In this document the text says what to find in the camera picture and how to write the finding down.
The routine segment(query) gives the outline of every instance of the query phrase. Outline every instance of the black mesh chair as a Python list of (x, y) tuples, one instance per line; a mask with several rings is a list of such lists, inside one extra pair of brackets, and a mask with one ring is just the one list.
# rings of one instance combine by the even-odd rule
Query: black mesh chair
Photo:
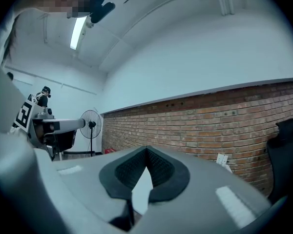
[(273, 170), (273, 190), (268, 197), (272, 204), (288, 194), (293, 182), (293, 118), (276, 125), (278, 136), (267, 141)]

